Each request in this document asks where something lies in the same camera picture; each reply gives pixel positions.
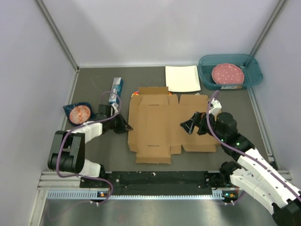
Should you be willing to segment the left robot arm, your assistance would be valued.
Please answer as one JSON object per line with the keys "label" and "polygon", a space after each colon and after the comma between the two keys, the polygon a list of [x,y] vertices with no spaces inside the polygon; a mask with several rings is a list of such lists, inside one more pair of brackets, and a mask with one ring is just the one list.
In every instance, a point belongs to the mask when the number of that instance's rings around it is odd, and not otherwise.
{"label": "left robot arm", "polygon": [[100,104],[98,112],[83,124],[70,130],[55,132],[48,157],[48,168],[59,173],[89,177],[95,186],[103,186],[107,180],[104,166],[86,159],[86,143],[109,130],[123,134],[132,129],[118,109],[112,105]]}

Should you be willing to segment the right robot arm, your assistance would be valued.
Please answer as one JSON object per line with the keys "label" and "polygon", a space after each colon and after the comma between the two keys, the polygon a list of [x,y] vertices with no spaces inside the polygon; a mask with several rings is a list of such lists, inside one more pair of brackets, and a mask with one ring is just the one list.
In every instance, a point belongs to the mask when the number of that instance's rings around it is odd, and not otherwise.
{"label": "right robot arm", "polygon": [[220,142],[224,152],[233,161],[224,162],[220,168],[220,182],[236,186],[259,202],[273,217],[278,226],[301,224],[301,191],[280,175],[237,129],[230,113],[212,114],[196,112],[180,124],[191,134],[209,134]]}

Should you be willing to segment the brown cardboard box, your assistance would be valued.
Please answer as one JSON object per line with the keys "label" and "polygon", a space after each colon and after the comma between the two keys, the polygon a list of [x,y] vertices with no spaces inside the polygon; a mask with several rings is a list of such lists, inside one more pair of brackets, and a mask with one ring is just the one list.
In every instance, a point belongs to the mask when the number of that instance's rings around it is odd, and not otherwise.
{"label": "brown cardboard box", "polygon": [[205,113],[207,95],[177,96],[168,87],[139,87],[139,95],[129,104],[128,133],[130,151],[136,153],[136,163],[170,164],[171,156],[182,150],[214,153],[218,142],[209,134],[199,136],[197,128],[189,135],[181,126],[195,112]]}

